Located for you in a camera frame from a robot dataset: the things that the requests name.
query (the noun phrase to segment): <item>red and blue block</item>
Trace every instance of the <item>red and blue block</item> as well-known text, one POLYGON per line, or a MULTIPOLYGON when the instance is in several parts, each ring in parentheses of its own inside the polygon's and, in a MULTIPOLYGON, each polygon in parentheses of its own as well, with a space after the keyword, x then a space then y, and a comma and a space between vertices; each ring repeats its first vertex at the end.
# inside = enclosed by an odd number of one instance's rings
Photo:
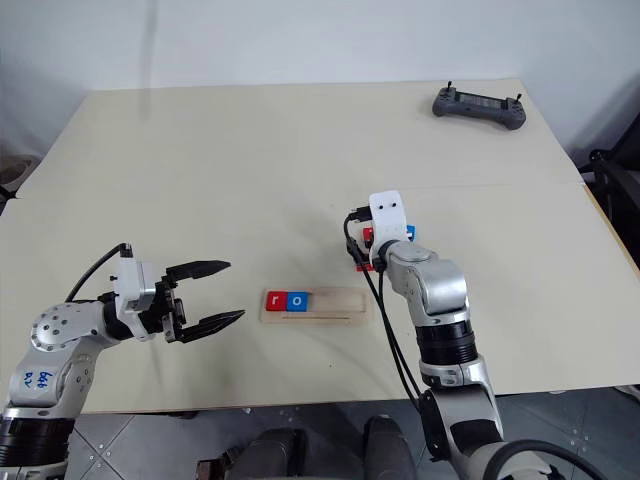
POLYGON ((309 292, 267 292, 265 309, 269 312, 306 312, 309 292))

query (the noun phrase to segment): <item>remote controller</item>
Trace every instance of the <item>remote controller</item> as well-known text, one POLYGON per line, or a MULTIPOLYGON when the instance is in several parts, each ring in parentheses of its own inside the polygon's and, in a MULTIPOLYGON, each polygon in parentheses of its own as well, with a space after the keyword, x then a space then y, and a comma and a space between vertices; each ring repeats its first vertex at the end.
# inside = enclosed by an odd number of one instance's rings
POLYGON ((440 90, 433 102, 434 115, 441 117, 453 113, 474 118, 486 118, 503 124, 509 130, 516 130, 522 126, 527 116, 520 103, 522 94, 516 98, 484 97, 474 93, 458 92, 451 86, 451 82, 440 90))

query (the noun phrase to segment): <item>robotic arm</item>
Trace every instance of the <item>robotic arm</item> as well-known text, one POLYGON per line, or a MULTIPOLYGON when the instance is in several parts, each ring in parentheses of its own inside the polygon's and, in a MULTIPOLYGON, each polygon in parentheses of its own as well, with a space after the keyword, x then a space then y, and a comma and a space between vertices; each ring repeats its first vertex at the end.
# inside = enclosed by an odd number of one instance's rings
MULTIPOLYGON (((354 210, 345 220, 347 251, 362 267, 378 300, 380 292, 364 265, 367 255, 349 235, 349 221, 372 222, 369 261, 380 275, 387 273, 393 291, 407 300, 420 349, 420 374, 429 386, 418 399, 418 411, 433 459, 449 461, 463 480, 564 478, 532 453, 545 451, 578 465, 592 478, 604 478, 560 447, 533 440, 504 442, 485 361, 471 328, 464 275, 452 261, 408 241, 400 194, 373 194, 368 207, 354 210)), ((385 319, 381 299, 378 304, 385 319)), ((390 337, 390 343, 393 351, 395 338, 390 337)))
POLYGON ((154 283, 151 265, 133 258, 121 244, 95 264, 64 303, 42 313, 31 328, 31 344, 9 383, 0 422, 0 478, 62 479, 68 437, 93 381, 105 348, 136 337, 147 341, 163 333, 167 342, 188 343, 219 332, 244 310, 221 313, 185 328, 178 281, 202 278, 230 264, 198 261, 167 268, 154 283), (74 301, 75 293, 110 256, 120 254, 114 290, 95 301, 74 301))

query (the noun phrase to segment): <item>black chair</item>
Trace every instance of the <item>black chair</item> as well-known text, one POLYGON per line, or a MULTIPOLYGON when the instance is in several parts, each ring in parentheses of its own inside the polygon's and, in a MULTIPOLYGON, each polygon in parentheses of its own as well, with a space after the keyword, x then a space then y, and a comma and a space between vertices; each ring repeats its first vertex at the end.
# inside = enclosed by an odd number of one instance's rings
POLYGON ((593 172, 593 195, 640 266, 640 115, 611 150, 593 150, 578 170, 593 172))

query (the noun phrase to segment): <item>floor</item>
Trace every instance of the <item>floor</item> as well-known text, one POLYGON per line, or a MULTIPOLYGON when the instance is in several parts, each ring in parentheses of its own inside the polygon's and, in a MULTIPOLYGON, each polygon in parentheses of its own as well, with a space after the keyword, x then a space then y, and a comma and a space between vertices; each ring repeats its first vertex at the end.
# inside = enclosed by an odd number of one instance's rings
MULTIPOLYGON (((640 403, 615 389, 527 394, 498 399, 508 440, 535 438, 576 451, 609 480, 640 478, 640 403)), ((429 461, 419 418, 406 401, 263 407, 165 415, 82 415, 71 438, 68 480, 193 479, 198 460, 215 458, 274 427, 304 428, 310 475, 361 478, 361 434, 375 414, 405 433, 421 479, 455 479, 429 461)), ((552 461, 567 479, 587 477, 552 461)))

